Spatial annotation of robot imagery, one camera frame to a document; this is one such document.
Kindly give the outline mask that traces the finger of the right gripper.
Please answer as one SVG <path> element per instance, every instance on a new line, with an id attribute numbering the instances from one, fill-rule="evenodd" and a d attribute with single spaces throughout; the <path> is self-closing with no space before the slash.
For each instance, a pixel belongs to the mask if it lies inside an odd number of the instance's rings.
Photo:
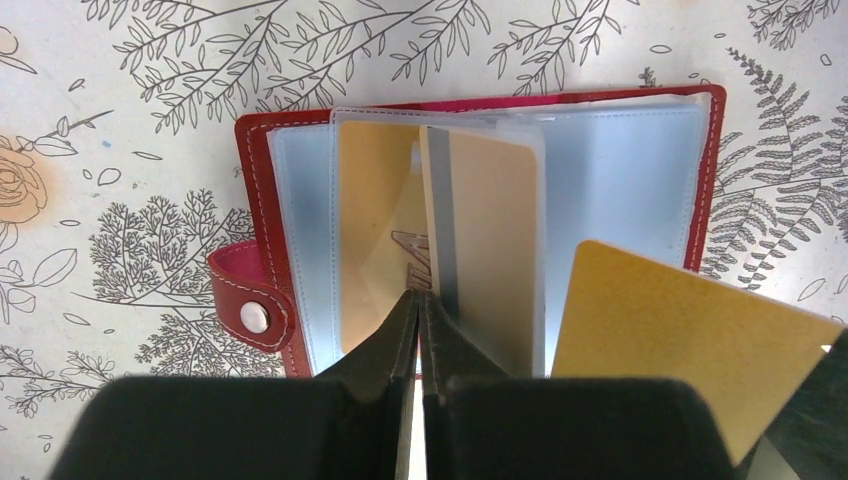
<path id="1" fill-rule="evenodd" d="M 847 334 L 824 356 L 743 463 L 740 479 L 847 477 Z"/>

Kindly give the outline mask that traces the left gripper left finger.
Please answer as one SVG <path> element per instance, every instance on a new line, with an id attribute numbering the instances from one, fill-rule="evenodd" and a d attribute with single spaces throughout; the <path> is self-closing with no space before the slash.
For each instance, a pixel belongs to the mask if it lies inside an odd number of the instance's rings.
<path id="1" fill-rule="evenodd" d="M 54 479 L 404 479 L 419 295 L 312 378 L 126 377 L 86 407 Z"/>

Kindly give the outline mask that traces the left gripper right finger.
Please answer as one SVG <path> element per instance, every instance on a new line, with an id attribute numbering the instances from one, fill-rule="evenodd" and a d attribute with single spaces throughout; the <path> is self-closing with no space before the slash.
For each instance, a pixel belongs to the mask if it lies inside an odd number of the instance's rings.
<path id="1" fill-rule="evenodd" d="M 705 402 L 658 378 L 516 378 L 419 303 L 431 479 L 732 479 Z"/>

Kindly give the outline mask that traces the gold VIP card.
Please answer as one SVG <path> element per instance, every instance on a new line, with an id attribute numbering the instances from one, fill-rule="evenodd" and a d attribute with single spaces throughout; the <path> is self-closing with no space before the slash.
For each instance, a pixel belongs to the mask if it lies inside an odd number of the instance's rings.
<path id="1" fill-rule="evenodd" d="M 340 124 L 340 327 L 345 352 L 382 324 L 408 289 L 432 286 L 419 128 Z"/>

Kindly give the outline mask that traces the red card holder wallet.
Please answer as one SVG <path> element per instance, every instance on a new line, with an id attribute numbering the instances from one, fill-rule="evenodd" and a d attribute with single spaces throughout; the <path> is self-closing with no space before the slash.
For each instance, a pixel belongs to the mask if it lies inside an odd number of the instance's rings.
<path id="1" fill-rule="evenodd" d="M 233 337 L 289 377 L 342 358 L 338 154 L 342 115 L 416 124 L 438 113 L 530 117 L 545 136 L 544 364 L 551 367 L 577 244 L 613 241 L 697 271 L 714 195 L 726 90 L 716 84 L 248 114 L 235 136 L 256 234 L 210 254 Z"/>

